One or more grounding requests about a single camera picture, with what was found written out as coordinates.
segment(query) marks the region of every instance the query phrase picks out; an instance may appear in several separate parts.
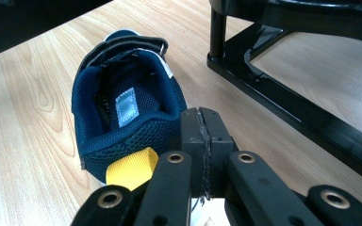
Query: wood grain surface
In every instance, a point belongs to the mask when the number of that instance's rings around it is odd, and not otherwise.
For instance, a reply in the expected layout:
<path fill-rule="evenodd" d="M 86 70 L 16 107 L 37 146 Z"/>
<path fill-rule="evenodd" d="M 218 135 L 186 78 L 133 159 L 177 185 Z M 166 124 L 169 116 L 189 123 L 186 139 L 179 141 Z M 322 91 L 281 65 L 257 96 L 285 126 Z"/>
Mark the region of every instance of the wood grain surface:
<path fill-rule="evenodd" d="M 227 38 L 248 25 L 230 18 Z M 0 54 L 0 225 L 69 225 L 100 186 L 80 168 L 72 87 L 82 58 L 124 27 L 166 39 L 188 106 L 218 111 L 290 188 L 328 184 L 362 201 L 361 176 L 206 66 L 208 1 L 116 0 Z M 361 41 L 296 33 L 254 64 L 362 130 Z"/>

